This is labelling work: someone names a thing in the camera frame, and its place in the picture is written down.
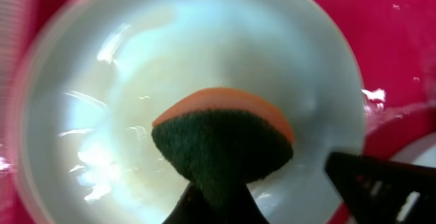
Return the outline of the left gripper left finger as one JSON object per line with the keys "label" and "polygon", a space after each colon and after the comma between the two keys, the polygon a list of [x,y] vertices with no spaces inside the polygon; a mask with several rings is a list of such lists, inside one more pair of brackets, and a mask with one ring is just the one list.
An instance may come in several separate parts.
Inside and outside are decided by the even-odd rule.
{"label": "left gripper left finger", "polygon": [[202,192],[189,183],[163,224],[201,224],[208,220],[208,203]]}

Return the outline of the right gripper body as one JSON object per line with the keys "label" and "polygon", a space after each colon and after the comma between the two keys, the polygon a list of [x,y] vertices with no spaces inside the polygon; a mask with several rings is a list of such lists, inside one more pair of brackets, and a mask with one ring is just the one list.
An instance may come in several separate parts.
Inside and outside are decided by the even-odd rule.
{"label": "right gripper body", "polygon": [[357,223],[398,223],[411,193],[418,199],[404,223],[435,223],[435,168],[332,152],[325,172]]}

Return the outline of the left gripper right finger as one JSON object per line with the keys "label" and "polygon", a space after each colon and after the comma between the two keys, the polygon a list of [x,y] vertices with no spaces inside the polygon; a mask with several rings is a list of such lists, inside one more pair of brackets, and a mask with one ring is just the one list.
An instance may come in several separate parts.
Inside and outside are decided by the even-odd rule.
{"label": "left gripper right finger", "polygon": [[269,224],[260,212],[246,185],[240,185],[232,195],[227,211],[228,224]]}

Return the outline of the white plate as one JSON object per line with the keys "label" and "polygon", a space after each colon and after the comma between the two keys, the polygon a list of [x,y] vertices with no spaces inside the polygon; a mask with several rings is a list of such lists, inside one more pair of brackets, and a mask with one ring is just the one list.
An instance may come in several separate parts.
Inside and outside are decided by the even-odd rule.
{"label": "white plate", "polygon": [[436,167],[436,138],[435,133],[428,134],[395,154],[391,160],[419,165],[424,167]]}
{"label": "white plate", "polygon": [[276,105],[294,158],[250,185],[271,223],[327,223],[332,149],[363,147],[362,78],[314,0],[77,0],[40,33],[7,107],[20,196],[36,223],[160,223],[187,181],[152,122],[200,89]]}

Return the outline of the green orange sponge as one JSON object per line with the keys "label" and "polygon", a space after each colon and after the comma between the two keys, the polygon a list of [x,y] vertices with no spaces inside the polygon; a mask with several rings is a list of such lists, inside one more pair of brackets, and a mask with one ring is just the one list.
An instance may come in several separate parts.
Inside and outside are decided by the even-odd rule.
{"label": "green orange sponge", "polygon": [[265,99],[231,88],[194,92],[153,121],[153,141],[174,169],[220,208],[294,154],[294,133]]}

